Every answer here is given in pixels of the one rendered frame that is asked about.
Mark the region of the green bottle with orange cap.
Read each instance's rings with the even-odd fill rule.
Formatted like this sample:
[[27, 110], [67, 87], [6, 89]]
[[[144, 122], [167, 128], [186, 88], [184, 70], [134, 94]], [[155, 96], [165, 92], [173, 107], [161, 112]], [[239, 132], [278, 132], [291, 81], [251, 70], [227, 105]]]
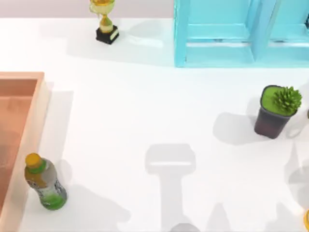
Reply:
[[41, 205], [48, 210], [62, 208], [68, 197], [54, 164], [37, 153], [26, 155], [25, 163], [25, 180], [37, 192]]

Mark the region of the green plant in dark pot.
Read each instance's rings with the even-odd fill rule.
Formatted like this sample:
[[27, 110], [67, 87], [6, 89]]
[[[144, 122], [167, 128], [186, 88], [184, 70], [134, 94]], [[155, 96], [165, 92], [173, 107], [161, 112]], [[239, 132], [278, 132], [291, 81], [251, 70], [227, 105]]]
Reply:
[[302, 95], [294, 87], [268, 85], [260, 97], [260, 108], [254, 125], [255, 133], [276, 139], [302, 103]]

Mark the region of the gold trophy with black base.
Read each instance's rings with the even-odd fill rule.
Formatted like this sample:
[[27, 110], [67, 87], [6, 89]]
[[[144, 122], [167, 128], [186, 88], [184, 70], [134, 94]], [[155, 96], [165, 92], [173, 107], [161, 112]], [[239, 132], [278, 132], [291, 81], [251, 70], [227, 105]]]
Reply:
[[96, 30], [96, 40], [111, 45], [119, 36], [118, 27], [108, 18], [113, 10], [115, 0], [90, 0], [89, 10], [102, 15], [99, 27]]

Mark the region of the light blue rack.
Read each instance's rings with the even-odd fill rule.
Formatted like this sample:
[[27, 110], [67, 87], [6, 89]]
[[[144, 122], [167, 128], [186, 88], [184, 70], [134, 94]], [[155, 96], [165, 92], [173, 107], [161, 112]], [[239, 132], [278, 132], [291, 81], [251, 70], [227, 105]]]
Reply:
[[309, 68], [309, 0], [174, 0], [177, 67]]

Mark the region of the salmon shallow box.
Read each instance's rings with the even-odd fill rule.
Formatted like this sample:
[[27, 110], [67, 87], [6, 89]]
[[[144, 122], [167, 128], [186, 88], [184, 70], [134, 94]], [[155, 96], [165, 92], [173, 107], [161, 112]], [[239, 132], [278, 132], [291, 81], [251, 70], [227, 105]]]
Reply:
[[33, 96], [43, 72], [0, 71], [0, 214]]

